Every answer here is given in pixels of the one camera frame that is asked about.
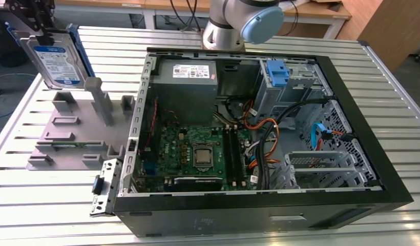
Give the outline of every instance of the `ram slot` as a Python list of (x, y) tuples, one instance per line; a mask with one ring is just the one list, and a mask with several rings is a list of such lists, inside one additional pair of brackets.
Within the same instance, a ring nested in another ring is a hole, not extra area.
[(234, 179), (238, 184), (244, 181), (244, 169), (240, 155), (240, 142), (238, 138), (238, 131), (230, 131), (230, 144), (231, 144), (231, 163), (234, 168)]
[(223, 131), (223, 145), (224, 145), (224, 159), (226, 159), (226, 177), (227, 177), (227, 183), (231, 185), (235, 179), (234, 179), (230, 132), (231, 130)]

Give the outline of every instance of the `aluminum slotted surface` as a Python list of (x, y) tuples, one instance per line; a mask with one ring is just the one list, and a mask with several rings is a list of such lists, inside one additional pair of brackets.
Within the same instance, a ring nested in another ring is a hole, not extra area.
[[(80, 35), (112, 99), (136, 95), (147, 47), (200, 48), (192, 32), (82, 27)], [(119, 218), (88, 216), (98, 171), (24, 169), (56, 93), (38, 77), (0, 135), (0, 245), (420, 245), (420, 117), (381, 64), (354, 41), (276, 37), (263, 45), (247, 45), (247, 51), (331, 57), (415, 202), (338, 230), (136, 238)], [(91, 95), (75, 91), (74, 97)]]

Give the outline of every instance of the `hard drive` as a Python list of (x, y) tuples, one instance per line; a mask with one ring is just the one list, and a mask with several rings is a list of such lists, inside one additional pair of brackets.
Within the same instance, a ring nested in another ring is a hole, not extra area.
[(78, 52), (68, 31), (54, 32), (54, 45), (42, 46), (34, 35), (15, 31), (30, 59), (38, 67), (44, 82), (51, 89), (84, 88), (84, 81), (94, 76), (91, 65)]

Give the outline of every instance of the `power supply label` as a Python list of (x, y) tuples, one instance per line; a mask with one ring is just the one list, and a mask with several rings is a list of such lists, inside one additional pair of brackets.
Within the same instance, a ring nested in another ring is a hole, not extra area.
[(175, 65), (174, 78), (210, 78), (210, 66), (206, 65)]
[(82, 82), (75, 67), (68, 62), (68, 53), (64, 48), (35, 46), (34, 50), (55, 82), (66, 85), (76, 85)]

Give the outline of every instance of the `cpu socket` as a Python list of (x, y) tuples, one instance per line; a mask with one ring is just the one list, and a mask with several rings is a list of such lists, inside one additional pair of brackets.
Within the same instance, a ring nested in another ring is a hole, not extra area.
[(194, 167), (202, 172), (214, 167), (214, 147), (206, 143), (194, 145)]

